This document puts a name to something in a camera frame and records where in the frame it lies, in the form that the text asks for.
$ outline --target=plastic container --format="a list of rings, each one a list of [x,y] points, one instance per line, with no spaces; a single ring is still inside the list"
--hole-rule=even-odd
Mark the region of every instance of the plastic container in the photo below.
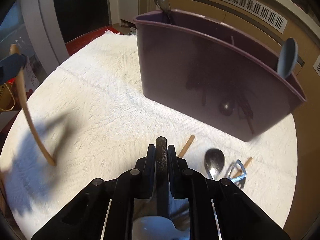
[[[306,101],[297,79],[276,73],[278,55],[213,19],[173,10],[134,18],[143,94],[243,141]]]

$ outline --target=utensil with wooden handle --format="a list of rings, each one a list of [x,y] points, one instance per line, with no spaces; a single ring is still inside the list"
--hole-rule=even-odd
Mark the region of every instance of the utensil with wooden handle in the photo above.
[[[252,161],[252,159],[253,159],[252,157],[250,157],[249,159],[247,159],[247,161],[246,161],[245,164],[243,165],[245,169],[249,166],[249,164],[250,164],[250,162]],[[241,174],[242,174],[242,171],[241,171],[241,170],[238,170],[238,172],[237,172],[232,178],[234,179],[234,178],[236,178],[236,177],[239,177]]]
[[[10,55],[12,55],[14,53],[19,54],[19,48],[16,44],[12,44],[10,47]],[[22,69],[20,69],[20,71],[16,77],[15,82],[16,82],[16,86],[17,86],[19,102],[20,102],[20,105],[23,109],[24,115],[27,119],[31,133],[32,133],[33,137],[35,138],[36,143],[38,144],[42,154],[44,155],[44,157],[46,158],[48,163],[52,166],[55,166],[54,159],[51,157],[51,155],[48,153],[48,151],[44,147],[44,145],[40,139],[40,136],[38,135],[36,128],[32,122],[31,115],[30,115],[28,105],[27,105],[27,95],[26,95],[26,91],[25,91],[24,75],[23,75]]]
[[[185,155],[185,153],[189,149],[189,147],[190,147],[190,145],[191,145],[191,143],[193,142],[194,139],[195,139],[195,136],[191,135],[190,138],[188,139],[187,143],[182,148],[181,152],[178,154],[178,158],[182,158]]]

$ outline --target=metal spoon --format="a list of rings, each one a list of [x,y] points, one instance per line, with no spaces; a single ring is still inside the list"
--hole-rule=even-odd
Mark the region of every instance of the metal spoon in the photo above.
[[[298,44],[294,38],[288,38],[282,46],[277,64],[277,73],[283,79],[290,75],[296,65],[297,58]]]
[[[155,1],[155,4],[166,14],[170,23],[172,25],[175,25],[174,20],[172,18],[172,14],[171,14],[169,0],[154,0],[154,1]]]
[[[211,179],[217,179],[224,166],[224,155],[219,149],[209,149],[204,156],[205,167]]]

